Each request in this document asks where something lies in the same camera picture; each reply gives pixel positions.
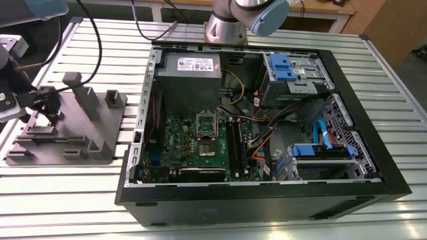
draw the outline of blue plastic latch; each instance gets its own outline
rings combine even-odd
[[[273,79],[276,81],[294,82],[298,79],[293,74],[292,63],[285,54],[269,54],[269,64],[273,72]]]
[[[356,156],[356,151],[354,151],[353,146],[348,145],[346,151],[348,151],[349,156],[353,158]]]
[[[297,151],[300,156],[314,156],[313,146],[310,145],[297,145]]]
[[[296,156],[300,155],[300,151],[298,151],[298,149],[297,149],[296,146],[292,146],[292,147],[290,147],[290,150],[292,150],[292,155],[293,155],[293,157],[296,157]]]
[[[280,161],[277,162],[277,164],[276,164],[276,166],[274,166],[274,168],[273,168],[273,172],[272,172],[272,175],[273,175],[273,176],[277,175],[277,171],[278,171],[278,169],[280,169],[280,167],[281,167],[282,164],[285,164],[285,158],[284,158],[284,157],[280,159]]]

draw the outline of ram slot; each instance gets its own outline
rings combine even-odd
[[[238,176],[241,177],[245,172],[245,166],[242,162],[244,156],[242,156],[242,150],[241,150],[242,134],[240,131],[240,122],[237,121],[232,123],[232,137],[233,137],[234,156],[237,161],[237,171],[238,171]]]
[[[233,122],[228,121],[225,125],[226,129],[226,151],[228,151],[228,164],[229,164],[229,175],[232,177],[240,177],[240,160],[237,157],[237,148],[234,142],[234,131]]]
[[[241,166],[241,172],[244,174],[248,173],[248,170],[246,170],[246,167],[248,167],[248,158],[246,158],[246,147],[245,147],[245,137],[244,137],[244,134],[242,134],[242,125],[241,125],[241,122],[237,121],[234,123],[234,128],[238,132],[237,136],[238,136],[238,142],[237,142],[237,145],[238,145],[238,151],[241,153],[240,155],[240,166]]]

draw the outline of black power cord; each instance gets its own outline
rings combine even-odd
[[[62,45],[62,23],[61,23],[61,17],[57,17],[57,30],[58,30],[58,34],[57,34],[57,43],[55,43],[55,49],[54,52],[51,54],[51,56],[41,63],[41,67],[43,67],[45,65],[47,65],[53,59],[55,58],[55,56],[58,55],[59,49],[61,49],[61,45]]]
[[[182,21],[184,24],[188,23],[188,19],[185,17],[185,15],[182,14],[182,11],[180,11],[177,9],[177,7],[174,6],[174,4],[170,2],[170,0],[164,0],[164,2],[174,9],[176,14],[178,15],[180,20]]]
[[[93,30],[94,30],[94,35],[95,35],[95,40],[97,40],[97,50],[98,50],[98,52],[97,52],[97,63],[95,63],[93,72],[91,72],[90,76],[87,77],[87,79],[85,81],[82,81],[81,83],[78,83],[74,86],[67,86],[67,87],[63,87],[63,88],[59,88],[59,89],[55,89],[55,90],[51,90],[51,91],[46,91],[46,92],[41,93],[41,96],[46,96],[49,94],[58,93],[58,92],[66,91],[69,89],[74,89],[77,87],[81,87],[83,84],[90,82],[90,80],[93,79],[95,73],[98,72],[99,66],[101,66],[101,61],[102,61],[102,42],[101,42],[99,31],[98,31],[98,28],[95,26],[91,14],[89,13],[89,11],[87,11],[85,5],[82,4],[81,0],[74,0],[74,1],[77,2],[81,10],[83,11],[83,13],[85,13],[85,15],[86,15],[86,17],[87,17],[87,19],[89,19],[89,21],[91,23]]]
[[[158,40],[158,39],[176,27],[177,22],[174,21],[174,22],[170,24],[170,26],[168,26],[166,30],[165,30],[157,37],[153,37],[153,38],[146,37],[146,36],[144,35],[142,31],[141,31],[140,24],[138,24],[138,18],[137,18],[136,7],[134,7],[134,0],[130,0],[130,7],[132,7],[133,20],[134,20],[134,24],[136,24],[136,28],[137,28],[138,34],[140,34],[141,37],[142,37],[144,39],[146,39],[148,41],[156,41],[156,40]]]

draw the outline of gray plastic stand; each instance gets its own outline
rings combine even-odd
[[[113,160],[126,97],[77,87],[59,93],[59,120],[37,126],[34,112],[6,154],[7,165],[106,165]]]

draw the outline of slotted metal table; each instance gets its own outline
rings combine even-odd
[[[409,184],[412,194],[374,204],[333,220],[204,226],[141,227],[114,205],[120,166],[132,138],[150,43],[132,21],[97,19],[103,58],[87,86],[95,92],[117,89],[128,101],[114,150],[103,166],[9,167],[0,162],[0,238],[58,237],[81,239],[229,240],[229,239],[425,239],[427,238],[427,114],[369,41],[356,35],[278,30],[269,37],[248,33],[248,43],[330,50],[386,149]],[[168,23],[141,22],[153,37]],[[201,25],[178,24],[164,40],[202,42]],[[87,19],[73,21],[51,64],[34,86],[63,87],[63,72],[85,79],[97,61],[97,42]],[[1,159],[22,129],[7,122],[0,134]]]

